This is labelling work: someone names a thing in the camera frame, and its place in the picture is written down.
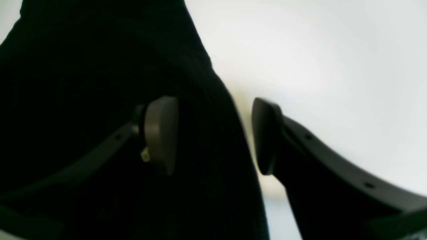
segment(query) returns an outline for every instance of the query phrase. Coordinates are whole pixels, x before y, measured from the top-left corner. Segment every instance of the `screw hole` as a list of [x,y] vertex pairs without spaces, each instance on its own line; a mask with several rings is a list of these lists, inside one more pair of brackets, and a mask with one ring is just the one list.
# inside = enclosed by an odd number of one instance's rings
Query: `screw hole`
[[372,183],[365,182],[363,185],[365,185],[365,187],[367,188],[371,188],[371,189],[375,188],[375,186]]

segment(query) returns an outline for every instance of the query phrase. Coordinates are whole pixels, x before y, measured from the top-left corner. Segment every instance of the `white background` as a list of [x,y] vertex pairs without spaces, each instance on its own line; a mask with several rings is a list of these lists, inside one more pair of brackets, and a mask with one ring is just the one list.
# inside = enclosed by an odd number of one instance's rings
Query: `white background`
[[[352,163],[427,196],[427,2],[185,2],[252,152],[252,102],[265,97]],[[19,8],[0,0],[0,41]],[[271,239],[301,239],[284,188],[260,182]]]

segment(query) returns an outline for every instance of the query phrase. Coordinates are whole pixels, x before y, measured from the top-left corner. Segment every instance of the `black fabric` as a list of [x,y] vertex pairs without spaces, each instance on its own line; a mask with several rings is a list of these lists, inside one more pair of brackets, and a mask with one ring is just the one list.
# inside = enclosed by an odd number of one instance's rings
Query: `black fabric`
[[[0,194],[83,156],[137,104],[172,95],[181,115],[172,178],[147,174],[128,152],[49,215],[76,226],[78,239],[268,239],[233,99],[183,0],[24,0],[0,46],[0,74]],[[123,214],[94,227],[94,199],[117,192]]]

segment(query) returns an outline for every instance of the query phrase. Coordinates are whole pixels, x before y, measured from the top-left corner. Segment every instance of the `white wall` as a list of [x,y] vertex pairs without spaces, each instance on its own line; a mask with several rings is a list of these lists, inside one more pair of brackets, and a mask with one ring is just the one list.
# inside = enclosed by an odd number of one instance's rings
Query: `white wall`
[[[249,139],[265,97],[352,163],[427,196],[425,1],[186,3]],[[283,187],[260,182],[271,239],[300,239]]]
[[0,0],[0,43],[19,19],[22,0]]

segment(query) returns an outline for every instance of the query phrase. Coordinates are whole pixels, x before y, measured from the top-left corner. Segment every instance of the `black mesh fabric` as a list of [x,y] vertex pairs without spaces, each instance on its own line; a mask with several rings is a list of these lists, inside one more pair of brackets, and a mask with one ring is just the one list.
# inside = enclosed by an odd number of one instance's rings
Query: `black mesh fabric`
[[[137,104],[172,95],[181,115],[172,178],[150,176],[128,152],[48,215],[78,225],[78,239],[269,238],[236,107],[183,0],[24,0],[0,74],[0,194],[82,157]],[[124,213],[93,223],[92,207],[115,193]]]

